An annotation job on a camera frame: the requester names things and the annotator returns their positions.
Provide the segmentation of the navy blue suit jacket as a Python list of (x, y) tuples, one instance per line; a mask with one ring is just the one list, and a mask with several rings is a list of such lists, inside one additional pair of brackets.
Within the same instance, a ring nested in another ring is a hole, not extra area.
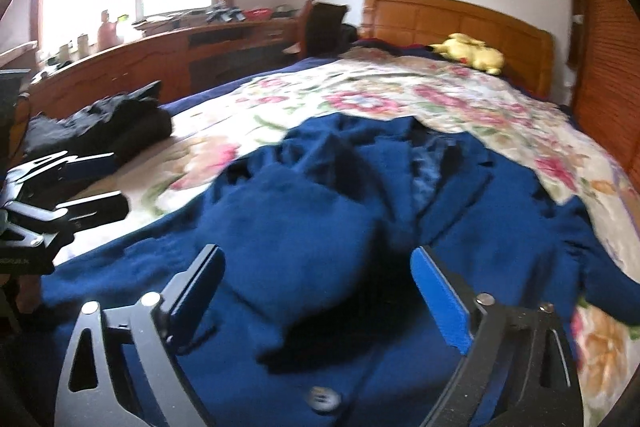
[(413, 282), (420, 246), (509, 306), (548, 301), (563, 323), (585, 298), (639, 321), (639, 287), (578, 198), (467, 133), (412, 118), (311, 118), (233, 161), (189, 205), (65, 262), (44, 283), (54, 329), (32, 344), (52, 403), (80, 306), (126, 306), (208, 244), (221, 288), (180, 350), (221, 426), (415, 426), (457, 365)]

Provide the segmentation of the black clothes pile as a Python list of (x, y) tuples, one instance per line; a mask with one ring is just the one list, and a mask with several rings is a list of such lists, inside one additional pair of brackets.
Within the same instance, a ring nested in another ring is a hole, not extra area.
[(79, 109), (63, 119), (39, 114), (29, 119), (23, 157), (37, 159), (65, 152), (78, 156), (112, 153), (119, 165), (171, 136), (168, 110), (158, 104), (160, 80)]

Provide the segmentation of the pink bottle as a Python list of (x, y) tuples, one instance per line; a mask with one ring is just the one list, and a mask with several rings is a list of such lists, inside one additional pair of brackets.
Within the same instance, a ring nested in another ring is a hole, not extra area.
[(117, 37), (117, 23), (111, 20), (111, 15), (107, 10), (103, 10), (101, 12), (101, 25), (98, 29), (96, 45), (98, 46), (99, 52), (119, 45)]

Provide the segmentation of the long wooden desk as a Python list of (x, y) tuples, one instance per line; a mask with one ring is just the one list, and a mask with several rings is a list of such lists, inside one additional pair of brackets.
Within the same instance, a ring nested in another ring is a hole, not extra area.
[(94, 54), (29, 89), (32, 113), (63, 118), (120, 92), (160, 80), (160, 103), (288, 65), (297, 42), (290, 18), (211, 24), (163, 32)]

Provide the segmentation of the floral bed blanket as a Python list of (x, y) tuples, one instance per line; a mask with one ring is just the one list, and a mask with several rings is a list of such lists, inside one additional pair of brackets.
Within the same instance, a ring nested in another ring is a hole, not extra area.
[[(529, 98), (499, 77), (451, 62), (366, 50), (301, 72), (258, 77), (178, 115), (180, 141), (126, 174), (150, 219), (120, 230), (93, 251), (186, 207), (233, 161), (279, 144), (308, 119), (333, 114), (412, 118), (439, 133), (473, 135), (489, 150), (533, 170), (553, 202), (580, 199), (604, 250), (639, 287), (638, 188), (582, 127), (555, 105)], [(636, 425), (638, 405), (625, 404), (623, 394), (639, 366), (639, 321), (618, 321), (585, 298), (578, 299), (568, 323), (560, 321), (577, 369), (581, 426)], [(26, 341), (21, 352), (23, 376), (40, 390), (28, 356), (47, 333)], [(146, 425), (166, 425), (136, 349), (123, 345), (122, 353)]]

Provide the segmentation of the wooden chair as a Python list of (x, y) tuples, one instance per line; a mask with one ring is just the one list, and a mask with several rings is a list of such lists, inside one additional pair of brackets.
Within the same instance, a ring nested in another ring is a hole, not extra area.
[(296, 17), (296, 43), (283, 50), (297, 60), (344, 53), (358, 40), (358, 29), (344, 19), (349, 6), (307, 0)]

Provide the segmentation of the wooden bed headboard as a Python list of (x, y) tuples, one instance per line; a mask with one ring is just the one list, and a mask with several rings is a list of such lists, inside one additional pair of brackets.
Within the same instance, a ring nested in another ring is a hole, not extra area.
[(516, 87), (548, 98), (554, 43), (548, 31), (518, 18), (458, 0), (364, 0), (359, 35), (394, 46), (440, 43), (455, 32), (498, 49), (503, 74)]

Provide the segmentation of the yellow plush toy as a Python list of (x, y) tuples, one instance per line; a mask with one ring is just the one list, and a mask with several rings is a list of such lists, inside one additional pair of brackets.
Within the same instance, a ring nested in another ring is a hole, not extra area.
[(450, 34), (442, 43), (433, 43), (431, 48), (447, 60), (488, 75), (500, 75), (504, 65), (504, 56), (499, 50), (460, 32)]

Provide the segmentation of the wooden louvered wardrobe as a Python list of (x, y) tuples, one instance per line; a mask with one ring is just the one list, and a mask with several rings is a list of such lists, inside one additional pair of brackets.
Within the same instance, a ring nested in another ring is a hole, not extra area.
[(639, 19), (628, 0), (585, 0), (573, 110), (638, 186)]

